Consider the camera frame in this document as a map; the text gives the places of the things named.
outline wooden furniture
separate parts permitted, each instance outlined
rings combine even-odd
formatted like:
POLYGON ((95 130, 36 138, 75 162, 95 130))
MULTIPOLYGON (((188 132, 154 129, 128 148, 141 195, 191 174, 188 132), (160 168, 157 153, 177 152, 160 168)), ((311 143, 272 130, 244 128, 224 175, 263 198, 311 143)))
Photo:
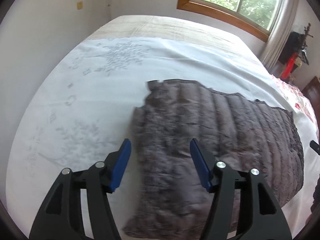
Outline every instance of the wooden furniture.
POLYGON ((303 95, 310 100, 315 111, 318 127, 320 127, 320 80, 314 77, 302 90, 303 95))

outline wooden window frame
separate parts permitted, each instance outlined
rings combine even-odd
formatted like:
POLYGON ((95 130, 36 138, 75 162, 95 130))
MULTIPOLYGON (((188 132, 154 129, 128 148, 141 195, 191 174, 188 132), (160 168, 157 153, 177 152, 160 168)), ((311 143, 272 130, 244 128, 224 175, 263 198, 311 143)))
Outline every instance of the wooden window frame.
POLYGON ((178 0, 177 9, 203 14, 244 30, 267 42, 270 31, 237 12, 204 0, 178 0))

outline metal screw cap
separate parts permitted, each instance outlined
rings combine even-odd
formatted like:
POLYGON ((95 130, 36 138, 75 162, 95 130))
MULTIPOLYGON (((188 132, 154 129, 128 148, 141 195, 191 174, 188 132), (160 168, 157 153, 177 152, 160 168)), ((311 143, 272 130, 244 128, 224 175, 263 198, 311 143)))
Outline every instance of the metal screw cap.
POLYGON ((220 169, 225 168, 227 165, 224 162, 217 162, 217 167, 219 167, 220 169))
POLYGON ((103 168, 103 167, 104 167, 104 162, 97 162, 97 163, 95 164, 95 166, 96 166, 97 168, 103 168))
POLYGON ((63 174, 63 175, 67 175, 67 174, 69 174, 71 172, 71 170, 69 169, 69 168, 64 168, 62 171, 61 171, 61 173, 63 174))
POLYGON ((251 173, 253 175, 259 175, 260 172, 257 169, 251 169, 251 173))

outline white wall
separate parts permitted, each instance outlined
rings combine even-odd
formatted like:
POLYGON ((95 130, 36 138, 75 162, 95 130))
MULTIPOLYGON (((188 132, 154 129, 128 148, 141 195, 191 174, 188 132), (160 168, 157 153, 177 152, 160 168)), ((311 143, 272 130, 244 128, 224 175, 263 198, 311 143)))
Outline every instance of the white wall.
POLYGON ((304 33, 304 26, 311 23, 310 34, 314 38, 307 38, 307 58, 309 66, 303 64, 293 75, 296 76, 294 84, 302 90, 314 76, 320 76, 320 22, 306 0, 299 0, 297 15, 292 30, 304 33))
POLYGON ((181 18, 233 33, 240 37, 256 55, 259 55, 263 50, 265 43, 253 35, 208 16, 177 10, 177 1, 178 0, 112 0, 111 16, 112 18, 116 18, 121 15, 138 14, 181 18))
POLYGON ((12 141, 34 93, 78 43, 108 22, 107 0, 16 0, 0 25, 0 198, 12 141))

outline blue finger pad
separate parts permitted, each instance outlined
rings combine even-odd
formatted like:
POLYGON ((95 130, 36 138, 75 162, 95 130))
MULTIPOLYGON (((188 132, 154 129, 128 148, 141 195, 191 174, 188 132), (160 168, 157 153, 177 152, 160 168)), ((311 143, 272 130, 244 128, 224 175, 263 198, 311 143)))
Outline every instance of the blue finger pad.
POLYGON ((212 184, 210 182, 210 171, 207 164, 204 162, 199 148, 194 140, 191 140, 190 142, 190 153, 193 163, 195 164, 201 185, 207 191, 209 191, 212 187, 212 184))
POLYGON ((122 151, 120 152, 118 162, 114 166, 111 173, 112 180, 109 187, 112 192, 114 192, 116 188, 120 186, 120 182, 124 174, 125 168, 127 167, 130 154, 131 154, 131 142, 127 140, 122 148, 122 151))

